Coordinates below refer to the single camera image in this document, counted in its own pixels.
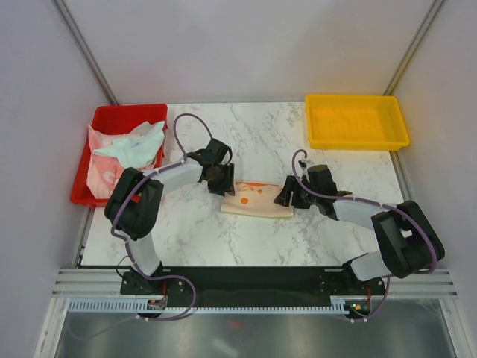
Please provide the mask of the orange fox towel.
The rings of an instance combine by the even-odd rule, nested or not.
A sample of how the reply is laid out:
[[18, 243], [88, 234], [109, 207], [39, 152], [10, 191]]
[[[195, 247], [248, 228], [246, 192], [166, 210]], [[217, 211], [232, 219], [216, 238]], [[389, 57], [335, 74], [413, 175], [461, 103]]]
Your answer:
[[224, 196], [220, 211], [259, 218], [289, 219], [293, 216], [293, 209], [274, 203], [281, 191], [282, 186], [276, 184], [238, 181], [235, 183], [235, 195]]

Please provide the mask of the mint green towel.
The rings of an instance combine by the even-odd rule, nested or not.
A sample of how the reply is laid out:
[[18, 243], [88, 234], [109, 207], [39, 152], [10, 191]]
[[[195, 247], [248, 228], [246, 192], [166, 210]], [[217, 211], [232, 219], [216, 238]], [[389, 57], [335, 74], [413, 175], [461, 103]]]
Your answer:
[[96, 149], [93, 153], [104, 157], [115, 157], [125, 169], [128, 167], [140, 169], [152, 165], [165, 139], [165, 123], [146, 123], [152, 127], [145, 135], [135, 139], [115, 139], [112, 145]]

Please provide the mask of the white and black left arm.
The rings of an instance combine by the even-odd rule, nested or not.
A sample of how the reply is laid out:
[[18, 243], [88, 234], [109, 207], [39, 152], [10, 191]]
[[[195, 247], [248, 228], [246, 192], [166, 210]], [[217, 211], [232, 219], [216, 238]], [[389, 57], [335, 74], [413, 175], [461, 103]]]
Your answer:
[[110, 196], [104, 215], [111, 222], [111, 234], [122, 239], [133, 269], [139, 273], [137, 285], [147, 294], [162, 288], [157, 271], [161, 261], [154, 247], [154, 228], [162, 198], [184, 186], [207, 182], [213, 195], [235, 195], [232, 150], [201, 149], [172, 164], [141, 172], [125, 169]]

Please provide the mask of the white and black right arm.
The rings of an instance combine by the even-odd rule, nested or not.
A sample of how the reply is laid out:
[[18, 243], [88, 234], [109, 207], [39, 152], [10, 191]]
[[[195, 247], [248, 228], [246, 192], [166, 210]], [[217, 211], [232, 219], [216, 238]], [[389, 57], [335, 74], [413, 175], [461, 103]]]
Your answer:
[[430, 274], [445, 257], [445, 249], [420, 206], [414, 201], [380, 204], [338, 191], [331, 179], [307, 181], [289, 175], [274, 203], [294, 209], [312, 206], [335, 221], [350, 222], [374, 232], [379, 249], [352, 258], [342, 265], [344, 291], [358, 294], [369, 280], [403, 279]]

